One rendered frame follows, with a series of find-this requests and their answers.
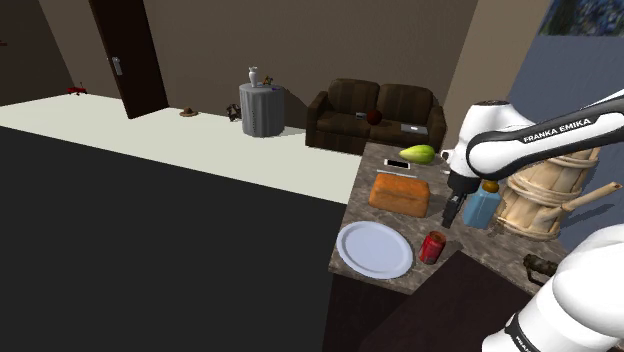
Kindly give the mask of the blue bottle with orange cap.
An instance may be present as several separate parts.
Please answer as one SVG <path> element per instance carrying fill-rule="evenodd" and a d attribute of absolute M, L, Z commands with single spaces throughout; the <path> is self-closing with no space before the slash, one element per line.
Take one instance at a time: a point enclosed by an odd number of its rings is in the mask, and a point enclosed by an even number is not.
<path fill-rule="evenodd" d="M 484 180 L 478 191 L 467 200 L 462 217 L 464 224 L 477 229 L 487 229 L 500 202 L 499 184 L 496 181 Z"/>

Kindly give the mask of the green mango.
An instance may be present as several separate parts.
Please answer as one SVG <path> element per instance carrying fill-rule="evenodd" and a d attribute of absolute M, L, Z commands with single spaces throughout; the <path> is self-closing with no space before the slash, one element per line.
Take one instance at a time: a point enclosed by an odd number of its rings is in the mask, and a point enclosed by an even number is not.
<path fill-rule="evenodd" d="M 416 145 L 399 152 L 399 156 L 415 164 L 426 165 L 435 159 L 436 152 L 429 145 Z"/>

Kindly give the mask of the orange bread loaf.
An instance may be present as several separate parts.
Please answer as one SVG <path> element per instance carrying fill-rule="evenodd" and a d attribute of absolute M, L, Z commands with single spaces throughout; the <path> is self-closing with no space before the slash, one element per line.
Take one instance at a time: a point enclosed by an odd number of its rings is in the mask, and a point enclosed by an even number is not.
<path fill-rule="evenodd" d="M 378 209 L 424 218 L 428 212 L 430 195 L 426 181 L 380 173 L 372 186 L 368 204 Z"/>

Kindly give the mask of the red can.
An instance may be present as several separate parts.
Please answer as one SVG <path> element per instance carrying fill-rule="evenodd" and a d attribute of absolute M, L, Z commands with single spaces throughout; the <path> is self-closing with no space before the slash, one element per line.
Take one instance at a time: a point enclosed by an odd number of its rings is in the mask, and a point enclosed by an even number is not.
<path fill-rule="evenodd" d="M 419 249 L 419 260 L 427 265 L 435 264 L 446 245 L 446 237 L 439 231 L 431 231 L 427 234 Z"/>

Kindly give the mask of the white round plate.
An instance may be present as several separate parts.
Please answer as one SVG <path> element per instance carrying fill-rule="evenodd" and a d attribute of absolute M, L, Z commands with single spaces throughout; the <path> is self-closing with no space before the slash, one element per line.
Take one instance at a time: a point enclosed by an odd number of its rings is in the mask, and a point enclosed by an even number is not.
<path fill-rule="evenodd" d="M 337 236 L 341 259 L 357 273 L 378 280 L 406 274 L 414 254 L 408 241 L 396 230 L 372 221 L 346 225 Z"/>

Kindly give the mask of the dark olive cylinder tool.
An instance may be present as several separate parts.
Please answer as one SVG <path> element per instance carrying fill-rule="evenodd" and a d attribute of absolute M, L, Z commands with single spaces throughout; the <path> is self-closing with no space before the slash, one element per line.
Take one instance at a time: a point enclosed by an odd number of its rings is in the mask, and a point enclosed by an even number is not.
<path fill-rule="evenodd" d="M 534 273 L 552 277 L 558 269 L 556 262 L 545 260 L 534 254 L 527 254 L 523 257 L 523 266 L 526 269 L 528 281 L 538 286 L 543 286 L 544 283 L 537 280 L 533 276 Z"/>

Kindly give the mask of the brown sofa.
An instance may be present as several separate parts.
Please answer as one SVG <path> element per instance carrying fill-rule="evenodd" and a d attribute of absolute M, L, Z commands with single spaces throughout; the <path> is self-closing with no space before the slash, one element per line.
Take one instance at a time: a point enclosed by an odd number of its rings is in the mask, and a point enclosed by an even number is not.
<path fill-rule="evenodd" d="M 305 145 L 361 155 L 367 143 L 438 152 L 447 132 L 443 107 L 431 90 L 338 78 L 307 108 Z"/>

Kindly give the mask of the round table with grey cloth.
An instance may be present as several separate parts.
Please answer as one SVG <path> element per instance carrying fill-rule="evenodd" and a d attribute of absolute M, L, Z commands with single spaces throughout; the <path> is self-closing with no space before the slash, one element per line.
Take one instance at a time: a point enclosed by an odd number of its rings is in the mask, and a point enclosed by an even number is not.
<path fill-rule="evenodd" d="M 285 128 L 284 88 L 258 80 L 258 68 L 248 68 L 249 82 L 239 86 L 242 130 L 252 137 L 274 137 Z"/>

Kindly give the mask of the dark brown door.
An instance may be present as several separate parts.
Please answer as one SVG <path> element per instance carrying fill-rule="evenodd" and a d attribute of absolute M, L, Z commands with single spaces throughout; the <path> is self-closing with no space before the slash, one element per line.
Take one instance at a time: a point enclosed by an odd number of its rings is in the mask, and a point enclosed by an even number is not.
<path fill-rule="evenodd" d="M 88 0 L 127 117 L 169 106 L 143 0 Z"/>

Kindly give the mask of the blue green wall picture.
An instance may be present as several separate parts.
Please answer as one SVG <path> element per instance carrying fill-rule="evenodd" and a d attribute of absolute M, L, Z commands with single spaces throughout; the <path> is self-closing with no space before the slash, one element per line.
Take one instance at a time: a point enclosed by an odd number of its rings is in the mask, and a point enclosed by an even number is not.
<path fill-rule="evenodd" d="M 624 38 L 624 0 L 552 0 L 538 34 Z"/>

